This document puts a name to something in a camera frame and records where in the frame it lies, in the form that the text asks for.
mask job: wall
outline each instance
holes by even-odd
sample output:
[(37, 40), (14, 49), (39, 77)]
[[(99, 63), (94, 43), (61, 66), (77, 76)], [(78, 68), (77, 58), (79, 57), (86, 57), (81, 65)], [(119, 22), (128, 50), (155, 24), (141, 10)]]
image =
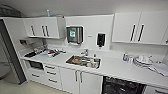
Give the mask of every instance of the wall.
[[(30, 46), (22, 46), (19, 39), (26, 38), (26, 29), (21, 18), (4, 18), (5, 26), (11, 38), (12, 44), (16, 51), (18, 58), (20, 58), (19, 52), (21, 50), (30, 48)], [(21, 67), (25, 76), (27, 77), (26, 66), (24, 60), (19, 59)]]
[[(46, 39), (48, 45), (68, 47), (69, 49), (89, 49), (96, 50), (104, 56), (122, 58), (125, 52), (133, 55), (152, 55), (154, 61), (162, 61), (166, 52), (167, 46), (160, 45), (144, 45), (144, 44), (127, 44), (127, 43), (112, 43), (112, 24), (113, 15), (95, 15), (95, 16), (72, 16), (66, 17), (66, 26), (83, 26), (84, 27), (84, 42), (82, 45), (73, 46), (67, 43), (67, 39)], [(96, 45), (97, 33), (106, 34), (105, 46), (102, 49)]]

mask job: cabinet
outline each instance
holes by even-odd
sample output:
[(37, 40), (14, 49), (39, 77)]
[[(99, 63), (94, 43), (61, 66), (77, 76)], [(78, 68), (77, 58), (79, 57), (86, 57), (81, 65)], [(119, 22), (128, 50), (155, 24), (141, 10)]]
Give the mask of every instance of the cabinet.
[(161, 44), (168, 12), (116, 13), (113, 42)]
[(36, 36), (37, 33), (35, 32), (33, 19), (32, 18), (26, 18), (26, 19), (23, 19), (23, 22), (24, 22), (24, 25), (25, 25), (25, 28), (26, 28), (27, 35), (29, 37)]
[(73, 94), (101, 94), (103, 76), (60, 68), (63, 91)]
[(40, 17), (23, 19), (29, 37), (66, 37), (65, 19), (62, 17)]
[(134, 42), (141, 13), (116, 13), (114, 18), (113, 42)]
[(29, 68), (28, 77), (31, 81), (62, 90), (59, 68), (57, 66), (43, 64), (44, 70)]
[(144, 94), (168, 94), (168, 89), (146, 86)]
[(168, 27), (162, 40), (162, 45), (168, 45)]

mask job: cabinet handle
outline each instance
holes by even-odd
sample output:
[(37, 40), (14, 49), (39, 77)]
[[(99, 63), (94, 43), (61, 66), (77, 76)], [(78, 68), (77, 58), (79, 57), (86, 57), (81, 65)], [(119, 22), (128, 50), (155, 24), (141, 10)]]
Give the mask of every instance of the cabinet handle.
[(132, 38), (133, 38), (133, 36), (134, 36), (134, 31), (135, 31), (135, 25), (133, 26), (133, 29), (132, 29), (132, 35), (131, 35), (130, 42), (132, 41)]
[(31, 29), (32, 29), (33, 35), (35, 36), (34, 29), (33, 29), (33, 26), (31, 26)]
[(49, 37), (49, 34), (48, 34), (48, 28), (47, 28), (47, 26), (46, 26), (46, 32), (47, 32), (47, 36)]
[(81, 83), (82, 83), (82, 72), (80, 73), (80, 77), (81, 77)]
[(78, 81), (78, 80), (77, 80), (77, 71), (75, 71), (75, 77), (76, 77), (76, 82), (77, 82), (77, 81)]
[(34, 74), (32, 74), (32, 76), (34, 76), (34, 77), (40, 77), (40, 76), (37, 76), (37, 75), (34, 75)]
[(54, 82), (54, 83), (57, 83), (57, 81), (54, 81), (54, 80), (51, 80), (51, 79), (48, 79), (50, 82)]
[(52, 73), (52, 72), (48, 72), (48, 71), (47, 71), (47, 73), (48, 73), (48, 74), (52, 74), (52, 75), (56, 75), (56, 73)]
[(55, 69), (55, 67), (49, 67), (49, 66), (45, 66), (46, 68), (49, 68), (49, 69)]
[(155, 92), (160, 93), (160, 94), (168, 94), (168, 92), (163, 92), (155, 89)]
[(168, 39), (166, 40), (166, 44), (168, 44)]
[(44, 36), (46, 36), (46, 35), (45, 35), (45, 32), (44, 32), (44, 26), (42, 26), (42, 29), (43, 29), (43, 34), (44, 34)]
[(138, 42), (141, 40), (141, 35), (142, 35), (143, 28), (144, 28), (144, 25), (142, 25), (142, 27), (141, 27), (141, 33), (140, 33), (140, 35), (139, 35)]

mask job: bottle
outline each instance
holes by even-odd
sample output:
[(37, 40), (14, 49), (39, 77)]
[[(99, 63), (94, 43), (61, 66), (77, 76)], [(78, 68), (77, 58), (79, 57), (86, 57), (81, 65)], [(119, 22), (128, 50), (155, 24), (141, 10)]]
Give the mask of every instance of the bottle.
[(128, 53), (127, 53), (127, 52), (125, 52), (125, 54), (124, 54), (124, 56), (123, 56), (123, 60), (124, 60), (124, 61), (127, 61), (127, 60), (128, 60)]
[(47, 10), (47, 16), (50, 17), (50, 10)]

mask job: ceiling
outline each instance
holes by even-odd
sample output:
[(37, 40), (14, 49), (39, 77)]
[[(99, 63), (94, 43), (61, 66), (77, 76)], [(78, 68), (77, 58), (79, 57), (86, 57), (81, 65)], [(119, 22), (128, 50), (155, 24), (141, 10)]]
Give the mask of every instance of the ceiling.
[(168, 0), (0, 0), (27, 17), (106, 15), (118, 12), (168, 11)]

